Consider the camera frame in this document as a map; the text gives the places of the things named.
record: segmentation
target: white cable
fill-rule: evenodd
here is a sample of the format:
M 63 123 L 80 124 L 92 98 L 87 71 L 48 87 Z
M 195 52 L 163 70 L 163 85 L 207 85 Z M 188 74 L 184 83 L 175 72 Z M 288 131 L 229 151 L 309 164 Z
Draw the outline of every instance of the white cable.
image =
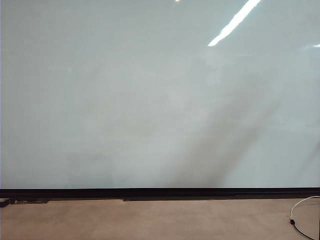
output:
M 298 206 L 300 203 L 302 203 L 303 201 L 305 200 L 308 200 L 308 199 L 315 199 L 315 198 L 320 198 L 320 196 L 310 196 L 310 197 L 307 197 L 305 199 L 302 199 L 301 201 L 298 201 L 292 208 L 291 208 L 291 212 L 290 212 L 290 220 L 292 219 L 292 213 L 295 209 L 296 206 Z

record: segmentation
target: whiteboard surface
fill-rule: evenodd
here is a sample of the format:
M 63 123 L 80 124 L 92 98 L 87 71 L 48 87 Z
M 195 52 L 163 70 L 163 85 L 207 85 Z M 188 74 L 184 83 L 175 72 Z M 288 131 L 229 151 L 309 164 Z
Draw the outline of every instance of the whiteboard surface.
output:
M 1 188 L 320 187 L 320 1 L 2 0 Z

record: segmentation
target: beige floor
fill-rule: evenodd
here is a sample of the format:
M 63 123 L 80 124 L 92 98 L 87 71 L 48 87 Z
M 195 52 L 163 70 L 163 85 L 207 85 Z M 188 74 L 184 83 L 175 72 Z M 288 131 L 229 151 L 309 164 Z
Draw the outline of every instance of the beige floor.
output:
M 51 201 L 1 209 L 2 240 L 303 240 L 288 216 L 298 199 Z M 296 209 L 297 226 L 315 239 L 320 205 Z

